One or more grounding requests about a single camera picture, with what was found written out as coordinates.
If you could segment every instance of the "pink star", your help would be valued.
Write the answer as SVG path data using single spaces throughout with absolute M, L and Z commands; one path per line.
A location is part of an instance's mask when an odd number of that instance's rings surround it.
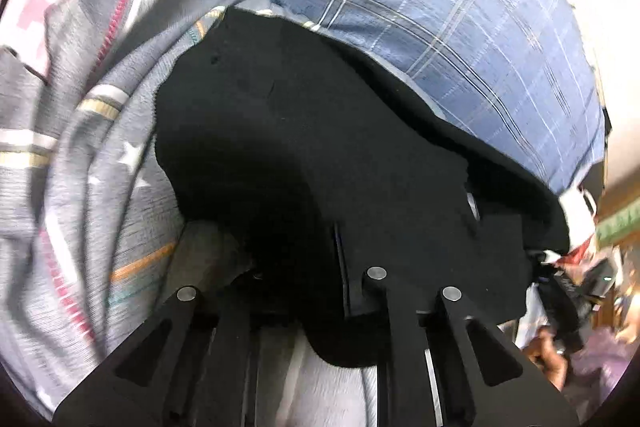
M 9 0 L 0 19 L 0 46 L 11 48 L 23 64 L 47 78 L 45 12 L 60 0 Z

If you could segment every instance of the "silver screw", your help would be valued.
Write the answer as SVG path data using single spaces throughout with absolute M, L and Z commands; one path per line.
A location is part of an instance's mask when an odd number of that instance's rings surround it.
M 188 302 L 196 298 L 196 288 L 193 286 L 183 286 L 178 290 L 178 301 Z
M 386 270 L 382 266 L 372 266 L 367 270 L 370 279 L 380 281 L 386 277 Z
M 444 298 L 449 299 L 450 301 L 459 301 L 462 297 L 462 292 L 456 288 L 455 286 L 447 286 L 442 290 L 442 295 Z

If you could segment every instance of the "plaid pattern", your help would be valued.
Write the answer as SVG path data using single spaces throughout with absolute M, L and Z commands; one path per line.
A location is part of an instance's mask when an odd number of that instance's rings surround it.
M 274 0 L 406 73 L 463 130 L 561 192 L 604 155 L 566 0 Z

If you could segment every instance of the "blue cloth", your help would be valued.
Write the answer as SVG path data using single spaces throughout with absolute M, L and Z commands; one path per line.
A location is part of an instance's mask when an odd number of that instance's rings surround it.
M 406 72 L 447 120 L 553 190 L 604 155 L 594 75 L 566 0 L 274 0 Z

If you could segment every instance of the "black garment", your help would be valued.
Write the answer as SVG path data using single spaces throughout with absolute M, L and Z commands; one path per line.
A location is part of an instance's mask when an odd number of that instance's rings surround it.
M 525 312 L 525 249 L 568 249 L 540 181 L 367 55 L 279 18 L 228 10 L 178 59 L 156 117 L 186 219 L 229 227 L 323 328 L 376 309 L 361 288 L 370 266 L 420 289 L 417 309 L 453 285 L 512 319 Z

